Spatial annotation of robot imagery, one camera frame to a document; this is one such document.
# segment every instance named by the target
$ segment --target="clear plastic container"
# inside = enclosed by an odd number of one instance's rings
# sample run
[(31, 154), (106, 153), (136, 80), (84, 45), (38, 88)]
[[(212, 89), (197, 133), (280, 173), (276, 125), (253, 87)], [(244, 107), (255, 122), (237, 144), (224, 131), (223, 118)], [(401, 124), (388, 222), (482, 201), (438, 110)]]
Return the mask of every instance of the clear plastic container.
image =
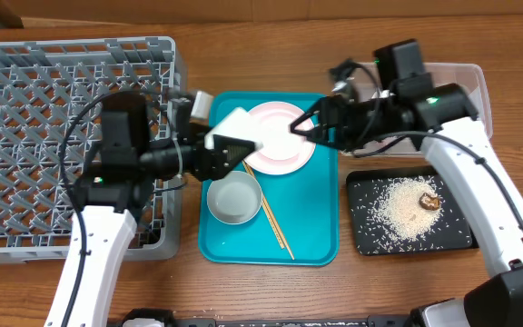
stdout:
[[(364, 63), (364, 65), (378, 76), (377, 69), (373, 63)], [(493, 135), (491, 108), (489, 106), (488, 88), (481, 68), (476, 64), (445, 63), (426, 63), (425, 68), (431, 73), (435, 86), (457, 83), (463, 87), (473, 105), (478, 109), (479, 118), (483, 121), (484, 125), (486, 125), (486, 134), (491, 138), (491, 135)], [(375, 94), (375, 88), (366, 74), (357, 72), (354, 80), (355, 85), (357, 85), (359, 89), (361, 101), (369, 100)], [(363, 149), (356, 150), (354, 153), (362, 154), (375, 151), (390, 141), (392, 141), (392, 139), (387, 139), (380, 143), (371, 142), (366, 144)], [(387, 152), (379, 155), (419, 157), (421, 153), (415, 149), (409, 139), (406, 139), (390, 148)]]

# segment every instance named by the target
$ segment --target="white bowl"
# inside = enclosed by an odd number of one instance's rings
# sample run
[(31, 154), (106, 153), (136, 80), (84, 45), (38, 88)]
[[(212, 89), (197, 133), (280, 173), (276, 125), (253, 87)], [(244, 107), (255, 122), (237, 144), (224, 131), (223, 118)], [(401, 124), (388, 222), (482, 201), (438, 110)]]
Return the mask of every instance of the white bowl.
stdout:
[(222, 223), (240, 224), (253, 218), (262, 206), (262, 188), (255, 178), (244, 172), (230, 172), (211, 183), (207, 206)]

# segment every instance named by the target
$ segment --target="food scrap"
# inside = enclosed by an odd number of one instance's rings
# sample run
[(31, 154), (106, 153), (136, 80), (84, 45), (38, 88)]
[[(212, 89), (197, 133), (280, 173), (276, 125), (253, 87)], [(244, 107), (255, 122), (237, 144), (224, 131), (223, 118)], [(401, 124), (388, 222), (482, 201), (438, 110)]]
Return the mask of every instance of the food scrap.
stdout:
[(424, 193), (419, 198), (419, 205), (421, 208), (429, 211), (436, 211), (439, 210), (440, 204), (439, 204), (439, 197), (437, 195), (431, 195), (429, 193)]

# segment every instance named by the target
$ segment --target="wood grain surface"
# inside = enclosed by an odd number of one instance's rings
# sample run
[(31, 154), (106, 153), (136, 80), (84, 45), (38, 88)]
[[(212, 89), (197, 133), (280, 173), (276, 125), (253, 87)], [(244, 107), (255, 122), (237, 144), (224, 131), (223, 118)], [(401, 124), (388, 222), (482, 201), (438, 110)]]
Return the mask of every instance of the wood grain surface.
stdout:
[[(493, 144), (523, 193), (523, 16), (1, 30), (0, 41), (142, 35), (173, 37), (189, 70), (189, 86), (213, 94), (328, 93), (326, 71), (344, 58), (369, 61), (380, 46), (417, 38), (427, 62), (481, 66), (493, 112)], [(110, 319), (138, 307), (221, 320), (360, 317), (405, 313), (462, 296), (487, 279), (478, 250), (367, 258), (353, 246), (346, 175), (422, 163), (340, 159), (340, 251), (322, 268), (208, 262), (197, 247), (201, 185), (191, 179), (183, 196), (181, 250), (169, 261), (124, 263)], [(0, 265), (0, 325), (43, 325), (62, 265)]]

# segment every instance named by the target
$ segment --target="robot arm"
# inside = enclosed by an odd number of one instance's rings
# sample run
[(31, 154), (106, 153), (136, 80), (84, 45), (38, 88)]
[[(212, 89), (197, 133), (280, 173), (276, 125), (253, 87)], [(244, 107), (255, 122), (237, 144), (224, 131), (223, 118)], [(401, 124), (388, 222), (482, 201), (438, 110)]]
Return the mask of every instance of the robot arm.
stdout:
[[(209, 109), (204, 97), (206, 94), (199, 93), (196, 99), (183, 102), (185, 107), (180, 105), (174, 140), (153, 144), (149, 142), (143, 96), (112, 94), (103, 101), (104, 138), (95, 146), (101, 163), (91, 165), (95, 153), (89, 154), (84, 173), (74, 184), (74, 205), (84, 208), (85, 263), (80, 264), (82, 236), (75, 213), (70, 249), (45, 326), (106, 325), (124, 253), (156, 178), (191, 172), (200, 180), (220, 179), (261, 148), (257, 124), (241, 108), (212, 130), (190, 123), (193, 113), (203, 115), (202, 108), (195, 106)], [(72, 311), (66, 316), (73, 288), (78, 284)]]
[[(347, 151), (391, 135), (409, 136), (446, 181), (468, 218), (491, 279), (464, 300), (413, 310), (409, 326), (523, 326), (523, 198), (491, 148), (477, 110), (458, 85), (433, 87), (414, 40), (381, 48), (375, 56), (383, 89), (394, 95), (359, 103), (350, 75), (364, 68), (346, 61), (331, 69), (334, 95), (311, 107), (291, 131)], [(319, 123), (312, 130), (296, 129), (314, 115)]]
[[(523, 220), (523, 198), (494, 153), (481, 121), (469, 117), (444, 123), (438, 134), (465, 144), (486, 158), (513, 198)], [(425, 158), (453, 193), (479, 243), (490, 277), (508, 272), (516, 260), (523, 263), (523, 232), (502, 192), (479, 164), (460, 149), (439, 139), (425, 138)]]

